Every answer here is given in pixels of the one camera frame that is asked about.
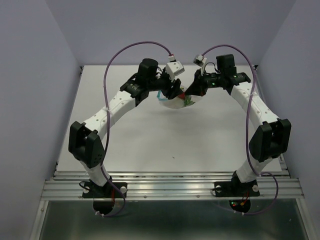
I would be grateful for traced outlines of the red chili pepper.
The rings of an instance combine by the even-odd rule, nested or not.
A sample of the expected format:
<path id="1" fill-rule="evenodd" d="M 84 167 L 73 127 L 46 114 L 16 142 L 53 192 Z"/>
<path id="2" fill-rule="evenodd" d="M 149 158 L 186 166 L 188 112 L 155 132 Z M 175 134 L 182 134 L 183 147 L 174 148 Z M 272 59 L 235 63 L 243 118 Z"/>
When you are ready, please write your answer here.
<path id="1" fill-rule="evenodd" d="M 185 98 L 186 98 L 186 95 L 185 95 L 185 93 L 183 92 L 183 93 L 181 93 L 180 95 L 178 95 L 178 97 L 179 97 L 180 99 L 185 99 Z"/>

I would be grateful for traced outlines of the clear zip top bag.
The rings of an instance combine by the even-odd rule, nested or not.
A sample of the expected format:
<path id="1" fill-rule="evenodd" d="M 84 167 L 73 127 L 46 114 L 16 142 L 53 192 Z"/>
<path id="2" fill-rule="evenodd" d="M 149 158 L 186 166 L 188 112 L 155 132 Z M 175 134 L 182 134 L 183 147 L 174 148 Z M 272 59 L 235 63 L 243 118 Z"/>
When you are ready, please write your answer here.
<path id="1" fill-rule="evenodd" d="M 174 110 L 190 107 L 202 99 L 201 96 L 183 94 L 182 96 L 179 95 L 173 99 L 168 99 L 163 95 L 163 93 L 160 90 L 158 91 L 156 97 L 160 105 Z"/>

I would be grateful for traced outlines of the white radish with leaves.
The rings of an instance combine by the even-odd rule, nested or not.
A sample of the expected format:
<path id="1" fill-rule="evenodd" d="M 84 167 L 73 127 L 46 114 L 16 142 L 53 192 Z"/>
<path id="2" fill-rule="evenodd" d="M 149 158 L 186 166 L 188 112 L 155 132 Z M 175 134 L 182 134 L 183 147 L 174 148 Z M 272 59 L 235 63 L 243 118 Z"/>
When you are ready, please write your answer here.
<path id="1" fill-rule="evenodd" d="M 185 99 L 181 99 L 179 97 L 176 97 L 174 99 L 168 100 L 166 102 L 166 106 L 170 109 L 182 109 L 186 107 L 190 107 L 194 105 L 196 102 L 192 100 L 190 96 L 187 96 Z"/>

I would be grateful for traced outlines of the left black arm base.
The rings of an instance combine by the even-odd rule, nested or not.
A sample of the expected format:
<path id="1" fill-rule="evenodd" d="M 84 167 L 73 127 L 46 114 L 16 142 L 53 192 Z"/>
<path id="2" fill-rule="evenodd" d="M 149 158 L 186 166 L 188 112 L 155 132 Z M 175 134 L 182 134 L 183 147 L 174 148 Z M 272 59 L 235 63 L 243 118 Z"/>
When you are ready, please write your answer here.
<path id="1" fill-rule="evenodd" d="M 128 183 L 121 181 L 104 186 L 95 184 L 92 180 L 82 180 L 78 184 L 82 188 L 82 198 L 92 199 L 95 215 L 103 218 L 118 216 L 126 206 Z"/>

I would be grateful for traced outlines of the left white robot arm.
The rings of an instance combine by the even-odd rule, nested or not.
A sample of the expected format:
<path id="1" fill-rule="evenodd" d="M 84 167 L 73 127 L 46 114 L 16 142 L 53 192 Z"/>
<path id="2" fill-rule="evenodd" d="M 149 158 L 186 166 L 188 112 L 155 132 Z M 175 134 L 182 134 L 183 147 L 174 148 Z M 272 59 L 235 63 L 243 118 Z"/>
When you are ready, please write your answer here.
<path id="1" fill-rule="evenodd" d="M 168 62 L 161 73 L 157 72 L 158 67 L 156 60 L 143 59 L 137 72 L 120 87 L 106 106 L 85 121 L 75 121 L 70 126 L 68 151 L 83 165 L 95 184 L 95 193 L 100 197 L 111 193 L 111 176 L 103 164 L 107 149 L 102 142 L 110 137 L 111 127 L 145 100 L 150 92 L 161 91 L 169 100 L 183 92 L 181 81 L 177 78 L 185 71 L 181 62 Z"/>

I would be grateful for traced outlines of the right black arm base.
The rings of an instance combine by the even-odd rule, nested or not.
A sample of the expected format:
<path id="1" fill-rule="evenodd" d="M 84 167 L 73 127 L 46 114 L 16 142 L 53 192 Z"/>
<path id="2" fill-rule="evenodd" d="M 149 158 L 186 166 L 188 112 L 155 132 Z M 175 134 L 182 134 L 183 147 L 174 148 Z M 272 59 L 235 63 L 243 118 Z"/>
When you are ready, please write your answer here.
<path id="1" fill-rule="evenodd" d="M 229 181 L 216 181 L 211 194 L 217 198 L 232 198 L 229 206 L 235 212 L 247 214 L 251 208 L 250 197 L 259 197 L 260 191 L 257 180 L 241 182 L 236 171 Z"/>

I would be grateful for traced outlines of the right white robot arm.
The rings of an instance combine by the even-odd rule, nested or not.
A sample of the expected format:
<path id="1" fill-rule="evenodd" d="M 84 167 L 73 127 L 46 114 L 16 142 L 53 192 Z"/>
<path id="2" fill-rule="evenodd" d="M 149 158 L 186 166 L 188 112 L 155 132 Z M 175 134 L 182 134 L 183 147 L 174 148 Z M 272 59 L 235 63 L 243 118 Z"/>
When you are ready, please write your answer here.
<path id="1" fill-rule="evenodd" d="M 235 171 L 235 180 L 230 182 L 231 192 L 242 195 L 263 173 L 263 169 L 288 149 L 291 122 L 273 113 L 255 91 L 255 83 L 244 72 L 238 72 L 232 54 L 216 57 L 217 68 L 207 72 L 207 58 L 199 54 L 193 62 L 200 68 L 194 74 L 187 96 L 203 97 L 208 89 L 222 88 L 237 101 L 246 113 L 246 123 L 252 124 L 254 134 L 246 133 L 246 160 Z"/>

